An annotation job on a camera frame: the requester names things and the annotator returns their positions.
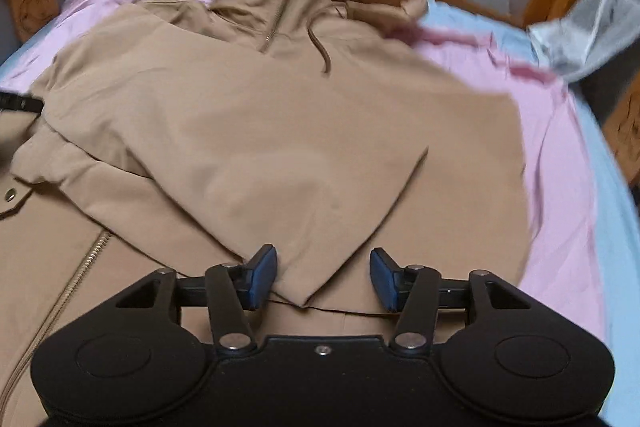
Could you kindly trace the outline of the tan hooded zip jacket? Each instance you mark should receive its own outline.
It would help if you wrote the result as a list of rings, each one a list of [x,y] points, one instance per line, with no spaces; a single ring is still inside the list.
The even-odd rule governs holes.
[[[1,119],[1,421],[43,410],[39,343],[146,274],[270,244],[262,333],[387,332],[375,247],[518,283],[518,108],[396,39],[427,0],[144,0],[55,55]]]

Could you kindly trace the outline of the pink floral quilt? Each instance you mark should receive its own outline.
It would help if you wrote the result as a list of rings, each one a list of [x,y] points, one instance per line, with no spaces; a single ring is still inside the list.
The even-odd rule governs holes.
[[[62,49],[85,35],[120,6],[132,2],[167,0],[67,0],[55,46],[42,34],[33,58]],[[214,0],[189,0],[200,8]],[[444,66],[471,88],[510,95],[520,112],[524,147],[524,183],[532,232],[528,259],[518,287],[544,305],[574,321],[600,339],[605,338],[603,275],[594,246],[597,190],[590,167],[585,131],[579,130],[577,102],[560,80],[524,60],[507,57],[484,37],[438,27],[414,30],[400,38],[425,61]],[[14,179],[10,164],[15,151],[30,138],[34,115],[1,115],[1,373],[42,338],[142,275],[170,265],[198,275],[210,265],[206,257],[186,257],[160,248],[160,257],[137,251],[83,215],[47,184],[31,188]],[[262,334],[390,335],[390,316],[347,313],[343,310],[296,308],[272,296],[267,315],[256,319]]]

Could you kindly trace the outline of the light blue bed sheet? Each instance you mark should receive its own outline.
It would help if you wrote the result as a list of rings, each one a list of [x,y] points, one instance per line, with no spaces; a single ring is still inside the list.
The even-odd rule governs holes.
[[[134,1],[65,0],[61,14],[2,63],[2,90],[27,92],[63,46]],[[636,363],[639,219],[587,103],[559,81],[542,81],[542,58],[523,31],[435,0],[420,25],[415,46],[426,58],[518,103],[527,188],[540,213],[526,291],[585,324],[594,321],[592,304],[602,303],[614,358]]]

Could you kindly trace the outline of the grey mesh towel with label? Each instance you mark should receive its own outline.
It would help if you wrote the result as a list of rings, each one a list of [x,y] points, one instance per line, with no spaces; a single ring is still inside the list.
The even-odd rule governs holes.
[[[577,0],[562,17],[527,31],[542,64],[577,82],[639,39],[639,0]]]

